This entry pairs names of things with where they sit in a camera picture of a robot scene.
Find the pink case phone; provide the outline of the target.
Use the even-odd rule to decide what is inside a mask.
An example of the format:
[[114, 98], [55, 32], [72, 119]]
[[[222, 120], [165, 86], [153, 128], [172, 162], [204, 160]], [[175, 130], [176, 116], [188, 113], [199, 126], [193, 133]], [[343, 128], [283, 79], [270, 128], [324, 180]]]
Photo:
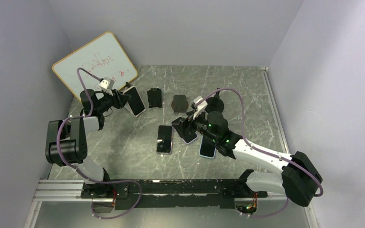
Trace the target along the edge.
[[146, 110], [143, 100], [135, 86], [127, 88], [125, 91], [123, 91], [123, 94], [128, 94], [131, 96], [128, 102], [133, 108], [135, 117], [138, 117]]

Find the blue case phone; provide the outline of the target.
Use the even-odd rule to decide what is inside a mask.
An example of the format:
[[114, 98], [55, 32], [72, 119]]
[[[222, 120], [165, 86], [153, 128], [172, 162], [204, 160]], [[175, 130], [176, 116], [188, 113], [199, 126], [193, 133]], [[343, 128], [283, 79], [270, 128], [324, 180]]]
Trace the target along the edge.
[[203, 158], [213, 159], [216, 154], [215, 143], [208, 139], [207, 137], [203, 136], [201, 140], [201, 145], [199, 149], [199, 156]]

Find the lavender case phone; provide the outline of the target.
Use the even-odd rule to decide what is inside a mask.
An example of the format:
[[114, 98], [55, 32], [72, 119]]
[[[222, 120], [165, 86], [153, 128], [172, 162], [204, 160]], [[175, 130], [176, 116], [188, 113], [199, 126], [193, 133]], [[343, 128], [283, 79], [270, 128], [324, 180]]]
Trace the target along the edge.
[[183, 142], [186, 145], [191, 144], [192, 142], [196, 141], [198, 139], [198, 134], [195, 130], [189, 130], [184, 133], [180, 133], [179, 137], [183, 140]]

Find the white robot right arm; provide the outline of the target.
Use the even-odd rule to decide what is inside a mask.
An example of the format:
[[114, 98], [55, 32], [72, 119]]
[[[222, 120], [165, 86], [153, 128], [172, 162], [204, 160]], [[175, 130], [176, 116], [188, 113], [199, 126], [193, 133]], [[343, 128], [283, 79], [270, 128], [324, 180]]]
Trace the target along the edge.
[[307, 207], [314, 197], [321, 195], [322, 177], [308, 156], [277, 152], [250, 142], [244, 136], [231, 131], [228, 121], [220, 112], [202, 113], [178, 117], [172, 127], [181, 138], [198, 132], [208, 139], [225, 157], [251, 162], [268, 170], [267, 173], [252, 171], [244, 176], [237, 189], [240, 195], [268, 191], [285, 194], [293, 203]]

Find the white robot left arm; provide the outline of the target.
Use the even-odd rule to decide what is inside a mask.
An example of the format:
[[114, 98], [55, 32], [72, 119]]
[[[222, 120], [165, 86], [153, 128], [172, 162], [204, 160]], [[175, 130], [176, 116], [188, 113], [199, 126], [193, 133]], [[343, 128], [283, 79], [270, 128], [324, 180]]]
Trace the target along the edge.
[[112, 193], [113, 185], [106, 170], [88, 156], [86, 134], [100, 131], [105, 124], [104, 113], [126, 106], [131, 96], [118, 90], [110, 93], [87, 89], [80, 93], [83, 110], [79, 116], [69, 115], [64, 120], [50, 121], [47, 129], [45, 156], [50, 164], [68, 166], [76, 171], [86, 184], [94, 184], [94, 192], [105, 198]]

